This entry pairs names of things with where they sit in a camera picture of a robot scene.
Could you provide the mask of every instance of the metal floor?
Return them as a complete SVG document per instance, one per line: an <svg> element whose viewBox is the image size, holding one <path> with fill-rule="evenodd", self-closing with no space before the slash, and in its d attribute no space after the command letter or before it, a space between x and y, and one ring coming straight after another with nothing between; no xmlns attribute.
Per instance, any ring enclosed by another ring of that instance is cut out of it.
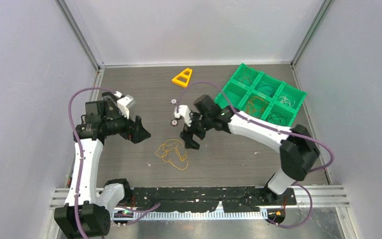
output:
<svg viewBox="0 0 382 239"><path fill-rule="evenodd" d="M253 65L257 70L295 86L289 65ZM179 186L264 186L280 167L279 155L272 149L239 135L230 135L214 129L208 131L200 142L200 150L187 150L189 166L180 171L164 163L155 155L159 146L168 139L180 139L180 126L170 125L174 107L172 98L178 98L183 88L171 80L186 67L106 68L101 86L132 95L136 105L132 110L142 117L144 127L152 137L132 144L120 136L105 141L100 158L97 186L102 187L109 179L126 178L132 187L179 187ZM223 87L238 66L194 66L191 82L211 81ZM217 89L208 85L190 88L182 104L192 105L203 94L213 98ZM300 109L294 124L307 128L307 115ZM179 167L184 162L172 157ZM314 172L302 182L305 185L327 184L324 172Z"/></svg>

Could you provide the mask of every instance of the yellow triangle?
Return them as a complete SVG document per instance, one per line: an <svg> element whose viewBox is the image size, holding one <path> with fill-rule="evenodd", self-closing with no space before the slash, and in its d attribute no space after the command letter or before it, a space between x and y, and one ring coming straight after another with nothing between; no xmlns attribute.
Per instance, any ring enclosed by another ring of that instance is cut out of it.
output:
<svg viewBox="0 0 382 239"><path fill-rule="evenodd" d="M186 88L188 86L188 83L190 82L191 74L192 69L186 68L172 79L172 83Z"/></svg>

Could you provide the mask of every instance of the rubber band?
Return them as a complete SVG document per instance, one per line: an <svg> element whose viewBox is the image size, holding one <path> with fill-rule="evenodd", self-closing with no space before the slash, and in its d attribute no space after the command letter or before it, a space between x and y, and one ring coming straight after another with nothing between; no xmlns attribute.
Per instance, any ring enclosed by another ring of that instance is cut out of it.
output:
<svg viewBox="0 0 382 239"><path fill-rule="evenodd" d="M165 163L170 163L172 166L174 166L175 168L177 168L178 170L186 170L188 168L188 163L189 163L189 160L187 160L187 165L185 168L179 168L178 166L176 166L174 163L172 163L171 159L169 160L166 160L165 157L168 156L169 152L171 152L172 150L175 150L175 154L179 157L179 160L181 162L184 162L186 159L187 159L187 150L185 149L185 153L183 155L181 155L180 151L178 150L178 147L179 147L179 144L181 144L184 148L184 144L177 140L177 139L168 139L166 140L163 144L161 144L159 146L159 148L157 149L157 151L155 152L155 155L159 158L161 158L163 160L163 162ZM170 147L170 146L173 146L175 145L175 147L172 147L170 149L165 149L165 147ZM163 150L163 153L162 155L159 155L159 151L160 150Z"/></svg>

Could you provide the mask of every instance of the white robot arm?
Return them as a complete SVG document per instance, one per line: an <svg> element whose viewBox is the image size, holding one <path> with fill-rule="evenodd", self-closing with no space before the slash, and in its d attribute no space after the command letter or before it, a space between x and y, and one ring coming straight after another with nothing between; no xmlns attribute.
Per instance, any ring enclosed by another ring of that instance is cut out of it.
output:
<svg viewBox="0 0 382 239"><path fill-rule="evenodd" d="M210 96L203 95L194 102L199 112L193 112L186 105L175 108L174 117L184 119L185 125L181 138L185 148L199 149L199 144L192 137L197 135L204 139L205 132L214 128L227 133L239 134L274 149L281 156L281 167L267 182L264 197L274 203L278 196L291 186L295 181L304 180L305 176L319 157L319 150L314 143L301 138L277 133L260 127L251 121L260 122L274 127L278 131L287 131L310 136L308 130L297 125L294 128L278 126L254 118L244 112L235 114L229 106L221 109Z"/></svg>
<svg viewBox="0 0 382 239"><path fill-rule="evenodd" d="M133 105L134 99L120 92L103 93L101 101L86 103L86 115L82 123L76 126L83 147L82 170L80 171L80 147L75 142L76 157L70 191L65 206L56 208L54 214L55 221L69 239L82 238L74 217L76 195L80 221L88 237L107 235L113 209L120 201L129 200L132 196L126 179L108 181L102 194L97 196L96 180L98 163L107 136L120 134L133 143L139 143L151 136L143 127L140 116L135 117L135 122L130 119L129 109Z"/></svg>

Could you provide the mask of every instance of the green compartment tray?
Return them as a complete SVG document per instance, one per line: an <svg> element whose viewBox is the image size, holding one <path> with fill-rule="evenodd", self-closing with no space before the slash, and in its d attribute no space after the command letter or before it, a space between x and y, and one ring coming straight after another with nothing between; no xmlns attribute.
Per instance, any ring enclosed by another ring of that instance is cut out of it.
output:
<svg viewBox="0 0 382 239"><path fill-rule="evenodd" d="M223 91L232 105L247 114L281 126L291 126L306 92L242 63ZM221 108L228 105L219 93L214 99Z"/></svg>

